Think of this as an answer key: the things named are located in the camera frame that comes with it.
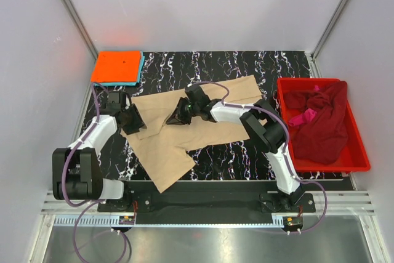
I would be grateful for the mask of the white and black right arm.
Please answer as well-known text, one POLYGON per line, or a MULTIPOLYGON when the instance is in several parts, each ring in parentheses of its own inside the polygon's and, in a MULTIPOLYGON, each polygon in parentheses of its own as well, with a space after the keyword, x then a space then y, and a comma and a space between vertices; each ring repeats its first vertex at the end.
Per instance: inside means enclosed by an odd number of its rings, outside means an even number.
POLYGON ((167 125, 189 125, 193 117, 213 123, 241 125, 249 139, 262 149, 276 177, 278 193, 262 195, 260 202, 270 212, 301 211, 305 190, 296 176, 289 154, 289 129, 271 105, 260 99, 252 104, 229 103, 227 89, 222 99, 210 99, 201 83, 185 88, 167 125))

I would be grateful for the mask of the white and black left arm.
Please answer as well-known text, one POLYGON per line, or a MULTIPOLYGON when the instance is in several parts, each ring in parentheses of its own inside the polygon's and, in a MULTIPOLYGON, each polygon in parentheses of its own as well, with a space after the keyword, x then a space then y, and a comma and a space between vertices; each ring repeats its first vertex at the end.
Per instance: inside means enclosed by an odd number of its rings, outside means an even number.
POLYGON ((109 92, 90 125, 73 143, 52 154, 52 190, 56 200, 78 207, 85 201, 120 200, 124 182, 103 176, 98 155, 118 131, 135 134, 146 125, 131 96, 123 91, 109 92))

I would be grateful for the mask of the beige t-shirt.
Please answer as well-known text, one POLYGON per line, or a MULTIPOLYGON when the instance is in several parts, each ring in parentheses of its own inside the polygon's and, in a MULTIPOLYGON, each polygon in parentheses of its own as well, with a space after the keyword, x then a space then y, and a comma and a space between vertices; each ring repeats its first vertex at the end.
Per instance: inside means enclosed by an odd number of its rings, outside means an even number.
POLYGON ((194 165, 190 150, 228 144, 249 138, 240 124, 212 123, 200 117, 184 126, 166 125, 184 90, 132 98, 145 125, 138 133, 121 135, 128 141, 159 193, 183 177, 194 165))

